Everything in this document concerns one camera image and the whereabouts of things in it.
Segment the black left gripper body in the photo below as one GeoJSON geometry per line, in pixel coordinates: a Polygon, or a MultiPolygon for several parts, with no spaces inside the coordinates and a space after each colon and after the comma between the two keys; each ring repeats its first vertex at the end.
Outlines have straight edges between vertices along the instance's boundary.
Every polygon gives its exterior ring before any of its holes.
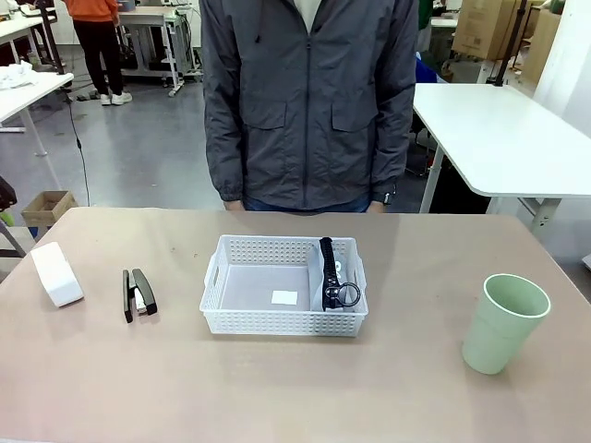
{"type": "Polygon", "coordinates": [[[0,177],[0,209],[8,209],[17,203],[17,196],[14,188],[0,177]]]}

